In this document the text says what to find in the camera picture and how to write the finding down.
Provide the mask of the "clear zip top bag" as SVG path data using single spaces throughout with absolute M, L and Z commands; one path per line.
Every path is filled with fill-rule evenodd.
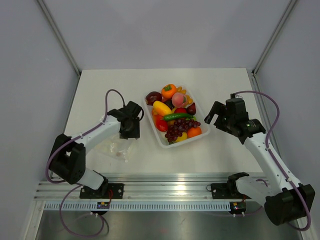
M 128 163 L 129 159 L 133 155 L 135 146 L 136 139 L 124 139 L 115 134 L 96 145 L 94 150 L 100 155 Z

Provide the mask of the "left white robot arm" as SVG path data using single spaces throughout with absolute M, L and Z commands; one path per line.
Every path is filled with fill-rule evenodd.
M 62 178 L 56 183 L 83 186 L 80 194 L 83 199 L 103 199 L 111 195 L 109 180 L 102 174 L 86 167 L 86 155 L 103 140 L 119 134 L 120 139 L 140 137 L 139 115 L 144 116 L 143 108 L 129 101 L 120 109 L 112 109 L 92 129 L 77 136 L 60 134 L 56 137 L 46 171 L 52 171 Z

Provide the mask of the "green chili pepper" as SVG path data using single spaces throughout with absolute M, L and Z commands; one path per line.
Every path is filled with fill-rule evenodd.
M 171 114 L 167 114 L 163 117 L 163 120 L 166 121 L 166 122 L 169 122 L 169 121 L 173 121 L 173 120 L 177 120 L 177 119 L 181 119 L 181 118 L 193 118 L 192 115 L 190 114 L 174 114 L 174 113 L 171 113 Z

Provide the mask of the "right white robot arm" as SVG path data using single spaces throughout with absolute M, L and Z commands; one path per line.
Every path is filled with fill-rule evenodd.
M 269 220 L 276 226 L 307 218 L 303 231 L 311 226 L 310 210 L 315 190 L 310 184 L 302 184 L 295 177 L 269 142 L 269 136 L 258 119 L 250 119 L 245 101 L 230 98 L 225 103 L 215 101 L 205 117 L 210 124 L 217 116 L 214 126 L 239 139 L 252 154 L 265 174 L 269 185 L 254 180 L 248 173 L 230 175 L 225 191 L 232 198 L 249 197 L 264 208 Z

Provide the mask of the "pink peach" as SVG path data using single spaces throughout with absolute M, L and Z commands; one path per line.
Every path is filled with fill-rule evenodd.
M 187 97 L 180 92 L 176 92 L 171 98 L 172 104 L 176 108 L 183 108 L 187 103 Z

